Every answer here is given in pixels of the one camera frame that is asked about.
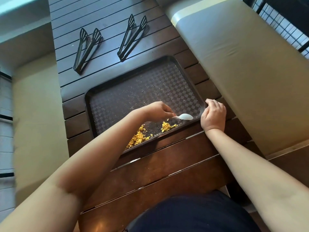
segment black tongs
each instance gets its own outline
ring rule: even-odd
[[[83,64],[86,62],[93,46],[95,44],[97,44],[101,39],[102,39],[102,35],[97,28],[95,28],[95,30],[93,31],[92,38],[90,38],[90,36],[88,36],[85,29],[82,28],[80,30],[80,32],[79,32],[79,46],[78,46],[75,62],[74,62],[74,65],[73,65],[73,70],[76,71],[78,74],[81,74]],[[85,41],[86,41],[86,48],[87,49],[84,52],[81,61],[79,61],[81,53],[82,53],[82,49],[83,49],[83,43]]]
[[[119,51],[117,52],[117,55],[119,57],[120,60],[123,60],[126,52],[129,50],[130,46],[132,45],[132,43],[135,41],[135,39],[137,38],[137,36],[139,35],[139,33],[143,30],[146,29],[147,25],[148,25],[148,22],[147,22],[147,18],[146,16],[144,15],[144,17],[141,19],[141,23],[140,25],[138,26],[138,29],[137,31],[134,33],[134,35],[129,39],[128,43],[126,44],[125,48],[123,49],[122,51],[122,48],[126,42],[126,38],[128,36],[128,33],[130,30],[132,30],[134,28],[134,24],[135,23],[135,20],[134,20],[134,17],[133,15],[131,14],[130,15],[130,18],[128,20],[128,26],[127,26],[127,30],[125,32],[125,35],[123,37],[123,40],[121,42],[121,45],[120,45],[120,48],[119,48]]]

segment tray rim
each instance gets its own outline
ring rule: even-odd
[[[138,148],[138,147],[141,147],[142,145],[145,145],[145,144],[147,144],[147,143],[149,143],[149,142],[151,142],[151,141],[154,141],[154,140],[156,140],[156,139],[161,139],[163,136],[165,136],[165,135],[167,135],[167,134],[174,133],[175,131],[181,130],[181,129],[187,127],[188,125],[191,125],[191,124],[195,123],[196,121],[200,120],[200,118],[201,118],[201,116],[202,116],[204,110],[206,109],[206,103],[205,103],[205,101],[203,101],[203,99],[202,99],[201,95],[199,94],[199,92],[197,91],[197,89],[196,89],[194,83],[193,83],[192,80],[188,77],[186,71],[185,71],[184,68],[180,65],[180,63],[179,63],[178,60],[175,58],[175,56],[174,56],[174,55],[171,55],[171,54],[166,54],[166,55],[160,56],[160,57],[158,57],[158,58],[155,58],[155,59],[153,59],[153,60],[151,60],[151,61],[149,61],[149,62],[146,62],[146,63],[144,63],[144,64],[142,64],[142,65],[140,65],[140,66],[137,66],[137,67],[135,67],[135,68],[133,68],[133,69],[131,69],[131,70],[128,70],[128,71],[126,71],[126,72],[124,72],[124,73],[122,73],[122,74],[119,74],[119,75],[117,75],[117,76],[115,76],[115,77],[113,77],[113,78],[110,78],[110,79],[108,79],[108,80],[106,80],[106,81],[104,81],[104,82],[101,82],[101,83],[99,83],[99,84],[97,84],[97,85],[91,87],[90,89],[88,89],[88,90],[84,93],[84,99],[83,99],[83,101],[84,101],[84,106],[85,106],[85,112],[86,112],[86,114],[87,114],[87,122],[88,122],[88,125],[89,125],[89,127],[90,127],[91,136],[92,136],[93,139],[95,139],[95,138],[98,136],[98,133],[97,133],[97,130],[96,130],[94,121],[91,121],[91,120],[90,120],[90,116],[91,116],[91,117],[93,117],[93,116],[92,116],[91,108],[90,108],[90,107],[88,108],[88,105],[87,105],[87,102],[86,102],[86,99],[87,99],[87,97],[89,96],[88,93],[90,93],[91,90],[95,89],[96,87],[101,86],[102,84],[105,84],[105,83],[108,83],[108,82],[110,83],[112,80],[115,80],[115,79],[118,78],[118,77],[121,77],[121,76],[124,76],[124,75],[126,75],[126,74],[128,74],[128,73],[131,73],[131,72],[137,70],[138,68],[145,67],[145,66],[147,66],[148,64],[156,63],[157,61],[163,60],[164,58],[168,58],[169,61],[172,61],[173,63],[176,64],[177,68],[180,70],[180,73],[182,74],[182,76],[184,77],[184,79],[186,80],[186,82],[188,83],[188,86],[191,88],[191,90],[192,90],[192,92],[194,93],[195,97],[196,97],[197,100],[200,102],[200,104],[201,104],[201,111],[200,111],[199,115],[198,115],[196,118],[194,118],[193,120],[187,122],[186,124],[182,124],[181,126],[177,126],[177,127],[173,128],[173,129],[171,129],[171,130],[169,130],[169,131],[163,132],[163,133],[161,133],[160,135],[157,135],[157,136],[155,136],[155,137],[153,137],[153,138],[151,138],[151,139],[149,139],[149,140],[146,140],[146,141],[144,141],[144,142],[142,142],[142,143],[140,143],[140,144],[137,144],[136,146],[133,146],[133,147],[131,147],[131,148],[129,148],[129,149],[126,149],[126,150],[124,150],[124,151],[122,152],[122,155],[123,155],[123,154],[127,154],[128,152],[130,152],[130,151],[132,151],[132,150],[134,150],[134,149],[136,149],[136,148]]]

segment checkered tray surface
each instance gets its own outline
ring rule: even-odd
[[[163,101],[177,115],[188,113],[194,118],[199,118],[205,109],[202,99],[194,91],[174,57],[164,56],[141,66],[140,71],[137,68],[119,77],[118,81],[116,78],[110,84],[95,86],[85,95],[89,121],[92,129],[95,128],[94,137],[120,121],[130,111],[155,101]],[[179,127],[189,122],[192,121],[168,121]],[[161,128],[161,122],[145,124],[146,134],[153,134],[154,137],[162,134]]]

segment plastic spoon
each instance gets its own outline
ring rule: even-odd
[[[181,120],[193,120],[193,116],[186,114],[186,113],[181,114],[180,116],[173,116],[172,118],[181,119]]]

